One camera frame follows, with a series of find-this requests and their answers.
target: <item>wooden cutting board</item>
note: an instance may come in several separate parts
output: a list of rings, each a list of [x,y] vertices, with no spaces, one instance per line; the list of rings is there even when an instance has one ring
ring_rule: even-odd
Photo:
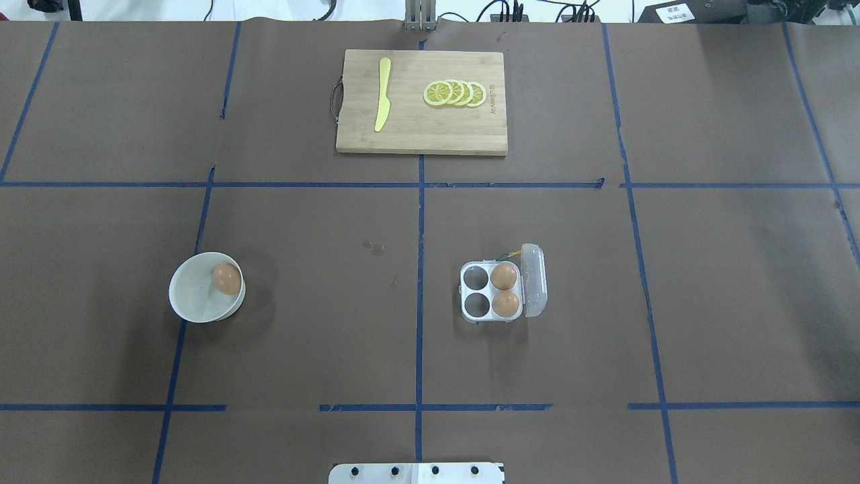
[[[382,57],[391,59],[391,107],[376,133]],[[427,105],[424,88],[451,78],[483,84],[487,100],[477,108]],[[336,147],[342,153],[507,155],[502,53],[347,50]]]

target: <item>white bowl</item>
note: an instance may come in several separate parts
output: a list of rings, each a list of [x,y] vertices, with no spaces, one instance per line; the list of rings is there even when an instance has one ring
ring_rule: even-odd
[[[212,283],[212,269],[233,264],[239,270],[242,288],[237,295],[226,295]],[[203,252],[183,262],[170,279],[170,306],[180,318],[191,323],[222,320],[235,313],[245,299],[245,277],[230,256],[221,252]]]

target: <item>knife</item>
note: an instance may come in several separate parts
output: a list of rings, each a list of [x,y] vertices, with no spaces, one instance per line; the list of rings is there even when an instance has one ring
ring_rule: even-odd
[[[388,120],[388,112],[391,109],[391,101],[386,96],[388,92],[388,76],[391,74],[391,59],[383,57],[379,60],[379,105],[377,106],[377,123],[373,128],[379,133]]]

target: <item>egg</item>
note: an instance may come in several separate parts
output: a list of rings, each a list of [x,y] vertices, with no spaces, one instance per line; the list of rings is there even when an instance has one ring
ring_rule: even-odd
[[[502,291],[493,298],[493,311],[502,318],[511,318],[519,311],[519,297],[512,291]]]
[[[237,295],[242,289],[242,276],[233,264],[221,264],[212,269],[212,284],[226,295]]]
[[[509,262],[501,263],[495,266],[489,280],[496,288],[507,291],[517,283],[517,268]]]

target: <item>label sticker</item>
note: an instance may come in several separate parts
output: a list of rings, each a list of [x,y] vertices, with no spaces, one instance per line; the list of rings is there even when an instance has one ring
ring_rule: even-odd
[[[655,9],[654,11],[657,12],[657,15],[660,16],[660,20],[662,20],[663,23],[686,22],[696,18],[693,16],[693,13],[690,12],[690,7],[687,7],[686,3],[663,7],[662,9]]]

